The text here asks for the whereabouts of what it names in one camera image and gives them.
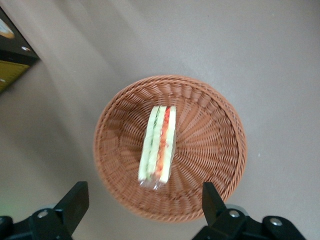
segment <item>gray floor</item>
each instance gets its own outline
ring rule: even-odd
[[[87,180],[77,240],[187,240],[200,219],[140,218],[105,190],[95,125],[128,84],[180,74],[238,111],[248,161],[228,203],[320,239],[320,2],[0,0],[41,58],[0,96],[0,215],[16,221]]]

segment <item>silver bolt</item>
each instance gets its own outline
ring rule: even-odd
[[[270,218],[270,222],[275,226],[282,226],[282,222],[278,218]]]
[[[236,211],[236,210],[231,210],[229,212],[230,216],[233,217],[233,218],[238,218],[240,217],[240,214]]]
[[[21,48],[22,48],[22,50],[27,51],[27,52],[30,52],[30,51],[31,51],[30,48],[27,48],[27,47],[25,47],[25,46],[22,46]]]
[[[42,211],[42,212],[40,212],[39,214],[38,214],[38,218],[43,218],[43,217],[45,217],[45,216],[47,216],[48,215],[48,212],[46,211],[46,210],[44,210],[44,211]]]

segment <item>brown wicker basket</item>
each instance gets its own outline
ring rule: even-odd
[[[176,150],[168,183],[138,183],[144,133],[153,106],[176,106]],[[152,76],[121,90],[102,112],[94,138],[96,167],[111,194],[132,212],[161,222],[203,216],[202,184],[225,201],[239,183],[247,143],[233,106],[206,83],[180,75]]]

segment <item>black plastic mount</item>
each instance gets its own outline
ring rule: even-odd
[[[193,240],[306,240],[283,217],[266,216],[259,223],[238,209],[226,208],[212,182],[203,183],[202,209],[208,226]]]
[[[0,240],[72,240],[88,208],[88,183],[79,181],[52,209],[38,210],[14,224],[11,217],[0,216]]]

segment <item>wrapped sandwich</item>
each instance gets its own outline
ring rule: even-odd
[[[176,107],[155,106],[146,127],[139,165],[140,185],[157,189],[170,177],[175,153]]]

